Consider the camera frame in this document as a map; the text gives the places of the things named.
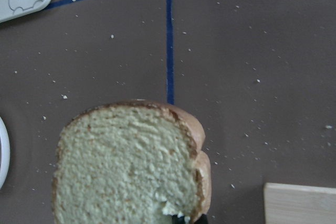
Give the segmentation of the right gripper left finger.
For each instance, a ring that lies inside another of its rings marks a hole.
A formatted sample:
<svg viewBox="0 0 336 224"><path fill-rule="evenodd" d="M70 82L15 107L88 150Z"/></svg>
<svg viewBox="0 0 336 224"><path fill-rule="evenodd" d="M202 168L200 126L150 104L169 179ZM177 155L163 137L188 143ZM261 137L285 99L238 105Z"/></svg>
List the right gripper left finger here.
<svg viewBox="0 0 336 224"><path fill-rule="evenodd" d="M171 216L171 219L172 219L172 224L185 224L184 216L173 215Z"/></svg>

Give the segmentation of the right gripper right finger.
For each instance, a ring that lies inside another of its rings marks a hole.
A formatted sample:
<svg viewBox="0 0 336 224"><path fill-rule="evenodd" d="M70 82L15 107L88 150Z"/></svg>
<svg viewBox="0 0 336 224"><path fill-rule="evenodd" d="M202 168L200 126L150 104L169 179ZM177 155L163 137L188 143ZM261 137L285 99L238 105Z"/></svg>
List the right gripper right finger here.
<svg viewBox="0 0 336 224"><path fill-rule="evenodd" d="M208 218L206 214L202 214L196 221L195 224L208 224Z"/></svg>

